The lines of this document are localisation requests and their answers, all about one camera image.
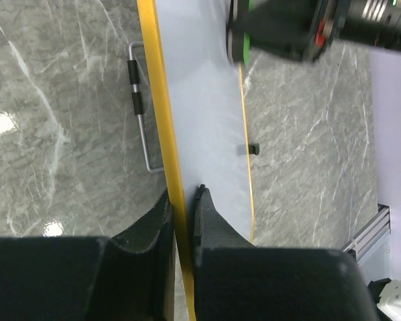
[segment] yellow strip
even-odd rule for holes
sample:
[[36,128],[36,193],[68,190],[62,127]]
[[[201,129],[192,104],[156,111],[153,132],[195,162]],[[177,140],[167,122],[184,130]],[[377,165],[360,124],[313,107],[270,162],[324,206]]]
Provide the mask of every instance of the yellow strip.
[[254,239],[255,231],[255,210],[254,210],[254,197],[253,197],[253,181],[251,180],[251,162],[249,160],[249,149],[248,149],[248,122],[247,122],[247,110],[245,108],[245,95],[243,93],[243,75],[242,75],[242,64],[239,66],[239,78],[241,80],[241,97],[242,97],[242,113],[243,113],[243,128],[245,130],[245,145],[247,145],[247,162],[248,162],[248,179],[249,179],[249,196],[251,198],[251,235],[249,241],[252,243]]
[[196,317],[194,315],[193,262],[188,237],[188,215],[172,122],[156,4],[154,0],[138,0],[137,2],[148,74],[150,76],[154,113],[156,114],[156,123],[165,168],[166,184],[168,186],[170,202],[174,207],[175,235],[180,254],[188,313],[190,319],[194,321]]

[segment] gray marble surface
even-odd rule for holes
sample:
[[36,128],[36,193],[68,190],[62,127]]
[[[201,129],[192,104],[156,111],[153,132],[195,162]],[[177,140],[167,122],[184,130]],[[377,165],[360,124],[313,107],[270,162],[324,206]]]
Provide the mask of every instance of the gray marble surface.
[[244,87],[255,245],[341,248],[378,210],[368,49],[336,42],[314,65],[252,52]]
[[115,235],[157,200],[126,67],[140,39],[135,1],[0,0],[0,235]]

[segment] white wall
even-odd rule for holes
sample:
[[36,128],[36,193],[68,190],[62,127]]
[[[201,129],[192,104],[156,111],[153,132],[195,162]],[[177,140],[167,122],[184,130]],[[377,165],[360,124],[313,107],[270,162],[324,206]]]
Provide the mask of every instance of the white wall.
[[372,52],[378,200],[391,208],[392,277],[401,280],[401,55]]

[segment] metal handle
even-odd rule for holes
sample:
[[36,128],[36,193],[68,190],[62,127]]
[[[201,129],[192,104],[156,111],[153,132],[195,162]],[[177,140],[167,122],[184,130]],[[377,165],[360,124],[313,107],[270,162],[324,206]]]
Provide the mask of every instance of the metal handle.
[[[142,105],[141,93],[138,85],[140,84],[140,77],[138,74],[138,62],[136,61],[133,49],[134,47],[142,47],[143,43],[140,41],[132,42],[129,44],[129,61],[128,61],[128,71],[129,71],[129,81],[132,87],[132,102],[134,104],[134,113],[138,119],[138,127],[140,128],[142,151],[144,153],[144,160],[146,162],[146,168],[149,173],[160,173],[164,170],[163,167],[152,167],[150,163],[150,156],[148,154],[146,128],[144,125],[144,108]],[[144,77],[144,81],[147,86],[147,79]]]

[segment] green strip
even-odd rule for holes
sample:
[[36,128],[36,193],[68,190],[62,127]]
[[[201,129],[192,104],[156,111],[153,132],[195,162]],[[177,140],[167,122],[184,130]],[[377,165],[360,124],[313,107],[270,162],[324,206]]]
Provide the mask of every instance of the green strip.
[[[252,9],[253,2],[249,0],[249,10]],[[247,66],[249,63],[249,48],[250,48],[250,41],[249,41],[249,34],[244,33],[243,35],[243,63]]]

